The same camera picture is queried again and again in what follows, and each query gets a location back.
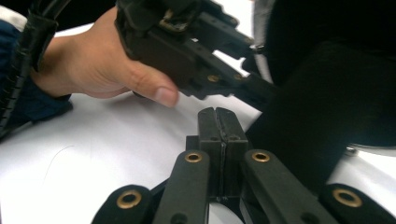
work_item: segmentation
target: dark blue sleeve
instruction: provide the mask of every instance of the dark blue sleeve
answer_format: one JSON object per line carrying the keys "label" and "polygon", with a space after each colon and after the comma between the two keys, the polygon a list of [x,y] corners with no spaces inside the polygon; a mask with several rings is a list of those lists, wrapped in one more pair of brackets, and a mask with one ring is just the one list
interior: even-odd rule
{"label": "dark blue sleeve", "polygon": [[[0,21],[0,94],[10,67],[10,59],[21,33],[11,24]],[[21,91],[7,126],[18,126],[28,121],[49,119],[72,108],[70,95],[53,99],[40,90],[29,77]]]}

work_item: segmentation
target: fingernail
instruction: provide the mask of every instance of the fingernail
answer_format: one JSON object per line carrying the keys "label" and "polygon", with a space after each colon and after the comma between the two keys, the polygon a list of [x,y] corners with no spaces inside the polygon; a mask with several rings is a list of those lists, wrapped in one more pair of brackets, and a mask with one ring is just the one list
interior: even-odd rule
{"label": "fingernail", "polygon": [[172,107],[176,104],[176,102],[175,102],[176,94],[177,94],[176,92],[170,91],[169,89],[166,89],[165,87],[160,87],[155,92],[154,100],[162,105]]}

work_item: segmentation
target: finger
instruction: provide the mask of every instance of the finger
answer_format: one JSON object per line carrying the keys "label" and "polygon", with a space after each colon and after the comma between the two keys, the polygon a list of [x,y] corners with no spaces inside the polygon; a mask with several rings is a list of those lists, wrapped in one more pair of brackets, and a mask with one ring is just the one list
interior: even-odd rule
{"label": "finger", "polygon": [[168,107],[177,104],[178,89],[169,76],[140,62],[130,61],[126,68],[120,76],[125,87]]}

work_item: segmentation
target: human hand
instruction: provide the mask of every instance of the human hand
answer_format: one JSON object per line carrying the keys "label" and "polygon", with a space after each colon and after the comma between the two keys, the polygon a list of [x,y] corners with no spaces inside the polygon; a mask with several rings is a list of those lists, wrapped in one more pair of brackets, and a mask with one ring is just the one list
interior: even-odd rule
{"label": "human hand", "polygon": [[110,98],[135,91],[174,106],[177,86],[166,74],[127,57],[114,25],[116,16],[117,10],[111,8],[89,31],[53,38],[40,72],[31,74],[33,81],[52,97],[85,93]]}

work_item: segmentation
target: white table surface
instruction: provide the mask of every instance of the white table surface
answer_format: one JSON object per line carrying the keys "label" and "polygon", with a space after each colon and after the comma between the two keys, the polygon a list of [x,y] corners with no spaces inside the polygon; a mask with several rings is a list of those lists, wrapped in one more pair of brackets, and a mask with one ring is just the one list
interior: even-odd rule
{"label": "white table surface", "polygon": [[[249,35],[252,2],[220,1]],[[260,115],[233,97],[204,101],[180,95],[175,108],[125,93],[109,100],[81,94],[74,110],[25,127],[0,145],[3,224],[91,223],[108,195],[125,185],[149,189],[169,177],[186,135],[197,134],[197,113],[232,110],[244,130]],[[358,188],[396,216],[396,158],[360,152],[344,157],[330,182]],[[210,223],[240,223],[218,204]]]}

